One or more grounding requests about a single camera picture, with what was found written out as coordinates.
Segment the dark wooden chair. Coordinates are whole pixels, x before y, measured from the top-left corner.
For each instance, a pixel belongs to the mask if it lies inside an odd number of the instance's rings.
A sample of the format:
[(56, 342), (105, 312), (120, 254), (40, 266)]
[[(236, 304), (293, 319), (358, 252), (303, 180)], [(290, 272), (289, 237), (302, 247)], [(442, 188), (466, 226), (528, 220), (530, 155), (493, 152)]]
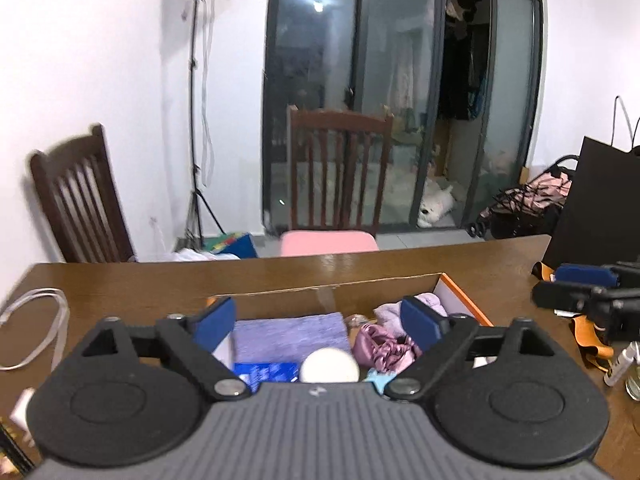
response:
[(28, 166), (42, 212), (67, 263), (118, 263), (134, 258), (108, 158), (104, 128), (94, 124)]
[(394, 116), (286, 110), (288, 227), (378, 234)]

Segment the sliding glass door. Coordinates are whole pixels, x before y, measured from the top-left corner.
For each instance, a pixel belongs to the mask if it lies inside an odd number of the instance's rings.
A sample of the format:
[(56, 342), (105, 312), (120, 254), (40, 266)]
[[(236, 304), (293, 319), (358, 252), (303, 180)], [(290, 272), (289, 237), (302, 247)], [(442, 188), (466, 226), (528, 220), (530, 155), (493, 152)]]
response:
[[(542, 0), (268, 0), (262, 218), (288, 228), (286, 110), (394, 116), (380, 223), (464, 229), (518, 184), (532, 140)], [(431, 182), (454, 208), (416, 225)]]

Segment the mauve satin scrunchie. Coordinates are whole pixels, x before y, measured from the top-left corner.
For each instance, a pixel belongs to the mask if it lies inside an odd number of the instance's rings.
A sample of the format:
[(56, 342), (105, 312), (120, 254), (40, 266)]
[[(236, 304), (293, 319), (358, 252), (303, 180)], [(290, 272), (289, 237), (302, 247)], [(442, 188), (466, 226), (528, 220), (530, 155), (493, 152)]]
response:
[(374, 323), (361, 325), (352, 344), (356, 362), (382, 374), (399, 374), (421, 354), (410, 337), (395, 337), (387, 328)]

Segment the white dog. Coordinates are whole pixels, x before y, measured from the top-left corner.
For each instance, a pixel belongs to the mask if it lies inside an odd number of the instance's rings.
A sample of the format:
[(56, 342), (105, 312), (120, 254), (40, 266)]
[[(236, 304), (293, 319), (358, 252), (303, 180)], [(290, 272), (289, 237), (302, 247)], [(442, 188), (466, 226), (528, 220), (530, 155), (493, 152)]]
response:
[(431, 182), (423, 193), (416, 225), (421, 229), (431, 228), (454, 208), (455, 202), (451, 185), (441, 188), (437, 182)]

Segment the white spray bottle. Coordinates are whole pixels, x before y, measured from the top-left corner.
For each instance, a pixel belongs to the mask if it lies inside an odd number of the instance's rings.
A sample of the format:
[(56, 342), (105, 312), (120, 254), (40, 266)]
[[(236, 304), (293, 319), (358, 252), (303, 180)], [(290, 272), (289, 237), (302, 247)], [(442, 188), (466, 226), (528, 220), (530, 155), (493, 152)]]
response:
[(608, 387), (616, 385), (627, 373), (632, 364), (639, 362), (638, 342), (633, 341), (620, 352), (611, 367), (603, 376), (603, 381)]

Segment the dark wooden chair left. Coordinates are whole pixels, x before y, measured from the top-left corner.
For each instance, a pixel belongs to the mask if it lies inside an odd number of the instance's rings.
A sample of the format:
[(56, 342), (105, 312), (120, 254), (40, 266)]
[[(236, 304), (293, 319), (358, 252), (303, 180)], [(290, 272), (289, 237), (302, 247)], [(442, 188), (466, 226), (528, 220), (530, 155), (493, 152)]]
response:
[(42, 212), (67, 263), (118, 263), (134, 258), (108, 158), (104, 128), (94, 124), (28, 166)]

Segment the black paper bag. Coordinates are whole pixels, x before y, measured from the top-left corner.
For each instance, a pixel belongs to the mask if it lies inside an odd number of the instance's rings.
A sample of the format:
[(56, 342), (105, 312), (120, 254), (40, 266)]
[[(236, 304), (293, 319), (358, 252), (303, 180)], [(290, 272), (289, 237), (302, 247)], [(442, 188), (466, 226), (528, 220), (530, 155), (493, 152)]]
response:
[(639, 126), (630, 149), (585, 137), (572, 187), (541, 263), (639, 262)]

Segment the studio light on stand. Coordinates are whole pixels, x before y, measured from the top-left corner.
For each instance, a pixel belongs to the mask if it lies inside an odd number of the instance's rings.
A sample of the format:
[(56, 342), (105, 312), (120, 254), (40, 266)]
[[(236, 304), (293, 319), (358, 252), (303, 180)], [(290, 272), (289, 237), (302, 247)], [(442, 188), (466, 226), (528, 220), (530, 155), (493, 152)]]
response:
[(213, 42), (214, 18), (215, 0), (192, 1), (188, 68), (191, 191), (184, 227), (184, 246), (192, 250), (201, 250), (205, 246), (204, 214), (213, 220), (219, 233), (224, 232), (203, 193), (207, 166), (213, 162), (214, 156), (207, 116), (209, 53)]

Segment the pink chair cushion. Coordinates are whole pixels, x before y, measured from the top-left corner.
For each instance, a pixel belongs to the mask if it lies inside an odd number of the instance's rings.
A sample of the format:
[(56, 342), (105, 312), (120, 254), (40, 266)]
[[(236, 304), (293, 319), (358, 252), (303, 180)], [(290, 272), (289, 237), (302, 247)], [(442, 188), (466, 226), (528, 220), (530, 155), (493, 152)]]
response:
[(281, 236), (281, 257), (378, 252), (373, 235), (364, 231), (290, 231)]

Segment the blue fluffy plush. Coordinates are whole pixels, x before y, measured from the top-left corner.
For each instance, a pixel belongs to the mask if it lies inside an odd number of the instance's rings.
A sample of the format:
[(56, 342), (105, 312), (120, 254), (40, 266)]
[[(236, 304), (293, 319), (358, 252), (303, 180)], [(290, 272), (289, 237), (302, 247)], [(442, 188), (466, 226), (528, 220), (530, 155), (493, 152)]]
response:
[(396, 373), (390, 372), (379, 372), (375, 368), (370, 368), (368, 370), (366, 377), (364, 378), (365, 382), (370, 382), (374, 385), (375, 390), (381, 396), (384, 394), (384, 389), (386, 385), (391, 382), (396, 377)]

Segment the blue tissue packet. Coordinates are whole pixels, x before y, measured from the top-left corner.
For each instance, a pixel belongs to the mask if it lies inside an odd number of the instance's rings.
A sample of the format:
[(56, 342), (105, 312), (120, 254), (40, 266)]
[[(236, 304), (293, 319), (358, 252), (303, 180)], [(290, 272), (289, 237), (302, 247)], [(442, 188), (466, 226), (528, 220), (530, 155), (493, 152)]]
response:
[(294, 362), (235, 363), (233, 371), (255, 393), (265, 382), (297, 382), (299, 366)]

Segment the red cardboard box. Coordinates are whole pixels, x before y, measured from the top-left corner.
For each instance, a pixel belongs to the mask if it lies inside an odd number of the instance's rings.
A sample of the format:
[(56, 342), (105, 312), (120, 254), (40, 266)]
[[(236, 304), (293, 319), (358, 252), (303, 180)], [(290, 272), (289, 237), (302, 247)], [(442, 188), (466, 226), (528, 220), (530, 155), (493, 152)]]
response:
[[(399, 301), (407, 296), (416, 296), (421, 292), (432, 292), (439, 296), (448, 313), (449, 322), (455, 315), (460, 314), (475, 318), (483, 326), (490, 323), (487, 315), (445, 273), (293, 287), (252, 294), (239, 292), (234, 295), (216, 296), (209, 299), (207, 304), (210, 306), (216, 299), (231, 297), (236, 305), (235, 323), (265, 318), (301, 318), (337, 312), (344, 318), (350, 343), (349, 353), (352, 355), (356, 330), (366, 323), (378, 324), (373, 314), (376, 307)], [(235, 362), (233, 361), (232, 332), (224, 338), (212, 355), (233, 372)], [(370, 368), (359, 365), (359, 370), (359, 380), (364, 380)]]

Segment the clear glass cup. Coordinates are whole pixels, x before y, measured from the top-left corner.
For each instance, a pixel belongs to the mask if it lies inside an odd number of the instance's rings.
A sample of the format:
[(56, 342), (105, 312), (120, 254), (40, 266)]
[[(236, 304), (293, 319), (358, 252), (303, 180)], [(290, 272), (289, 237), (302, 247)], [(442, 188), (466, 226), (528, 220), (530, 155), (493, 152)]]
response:
[(640, 365), (634, 364), (631, 367), (628, 377), (625, 382), (625, 389), (628, 396), (631, 397), (634, 402), (640, 402)]

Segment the purple knitted cloth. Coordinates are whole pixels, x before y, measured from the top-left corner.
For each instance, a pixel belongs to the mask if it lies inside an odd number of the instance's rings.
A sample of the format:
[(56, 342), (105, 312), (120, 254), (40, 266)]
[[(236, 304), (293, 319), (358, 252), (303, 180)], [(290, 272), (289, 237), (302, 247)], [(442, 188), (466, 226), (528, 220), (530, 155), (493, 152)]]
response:
[(350, 351), (344, 318), (337, 312), (301, 318), (265, 318), (235, 323), (235, 363), (296, 363), (322, 348)]

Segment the pink stroller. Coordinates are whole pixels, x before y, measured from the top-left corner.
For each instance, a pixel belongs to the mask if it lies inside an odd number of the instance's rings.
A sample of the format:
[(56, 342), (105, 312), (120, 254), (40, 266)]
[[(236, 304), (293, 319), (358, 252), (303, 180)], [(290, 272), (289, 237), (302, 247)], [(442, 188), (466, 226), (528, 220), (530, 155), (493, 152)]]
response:
[(578, 162), (577, 155), (565, 155), (532, 180), (499, 191), (466, 226), (466, 232), (472, 238), (495, 240), (552, 235), (570, 194)]

